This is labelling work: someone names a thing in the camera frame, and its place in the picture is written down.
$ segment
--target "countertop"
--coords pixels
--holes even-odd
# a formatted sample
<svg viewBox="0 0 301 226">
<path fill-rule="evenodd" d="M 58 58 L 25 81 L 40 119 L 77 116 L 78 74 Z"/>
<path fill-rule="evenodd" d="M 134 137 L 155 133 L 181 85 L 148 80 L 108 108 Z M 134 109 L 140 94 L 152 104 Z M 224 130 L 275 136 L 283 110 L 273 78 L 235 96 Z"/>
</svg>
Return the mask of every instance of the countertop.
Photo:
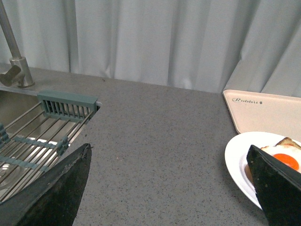
<svg viewBox="0 0 301 226">
<path fill-rule="evenodd" d="M 0 64 L 0 70 L 9 65 Z M 222 94 L 31 68 L 35 95 L 98 97 L 100 110 L 64 156 L 90 143 L 92 161 L 74 226 L 266 226 L 229 175 L 237 135 Z"/>
</svg>

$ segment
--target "fried egg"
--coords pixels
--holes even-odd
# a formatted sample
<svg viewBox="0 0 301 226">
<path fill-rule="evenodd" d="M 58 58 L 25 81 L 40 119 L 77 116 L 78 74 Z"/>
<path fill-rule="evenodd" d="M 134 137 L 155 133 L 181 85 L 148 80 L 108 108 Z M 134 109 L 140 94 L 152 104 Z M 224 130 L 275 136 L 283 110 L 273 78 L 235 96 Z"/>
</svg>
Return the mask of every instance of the fried egg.
<svg viewBox="0 0 301 226">
<path fill-rule="evenodd" d="M 301 173 L 301 150 L 292 145 L 266 146 L 261 148 L 285 165 Z"/>
</svg>

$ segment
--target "cutting board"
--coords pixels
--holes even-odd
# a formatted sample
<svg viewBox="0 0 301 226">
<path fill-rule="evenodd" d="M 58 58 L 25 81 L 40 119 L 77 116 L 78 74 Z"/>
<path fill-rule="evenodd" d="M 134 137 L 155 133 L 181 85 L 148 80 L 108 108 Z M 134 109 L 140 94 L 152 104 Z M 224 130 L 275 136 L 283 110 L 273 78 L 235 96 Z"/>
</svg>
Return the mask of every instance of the cutting board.
<svg viewBox="0 0 301 226">
<path fill-rule="evenodd" d="M 225 90 L 223 96 L 238 133 L 276 133 L 301 141 L 301 98 Z"/>
</svg>

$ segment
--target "faucet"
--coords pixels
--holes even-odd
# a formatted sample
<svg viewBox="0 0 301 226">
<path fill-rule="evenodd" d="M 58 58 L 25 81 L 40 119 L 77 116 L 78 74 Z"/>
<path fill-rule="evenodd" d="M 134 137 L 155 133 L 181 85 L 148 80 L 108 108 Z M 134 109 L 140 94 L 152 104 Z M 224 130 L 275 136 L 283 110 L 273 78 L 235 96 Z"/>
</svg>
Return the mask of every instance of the faucet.
<svg viewBox="0 0 301 226">
<path fill-rule="evenodd" d="M 5 86 L 18 83 L 20 88 L 34 85 L 26 58 L 21 56 L 19 51 L 2 0 L 0 0 L 0 24 L 12 55 L 9 59 L 12 67 L 7 72 L 0 73 L 0 82 Z"/>
</svg>

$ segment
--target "sink rack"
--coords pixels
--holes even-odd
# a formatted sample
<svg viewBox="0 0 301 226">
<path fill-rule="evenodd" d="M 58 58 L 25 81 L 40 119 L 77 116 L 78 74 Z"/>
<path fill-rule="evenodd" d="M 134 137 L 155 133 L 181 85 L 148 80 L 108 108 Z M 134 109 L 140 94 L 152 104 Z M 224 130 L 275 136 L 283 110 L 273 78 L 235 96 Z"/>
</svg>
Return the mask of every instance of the sink rack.
<svg viewBox="0 0 301 226">
<path fill-rule="evenodd" d="M 13 122 L 0 123 L 0 202 L 54 166 L 97 111 L 95 97 L 47 90 L 38 99 Z"/>
</svg>

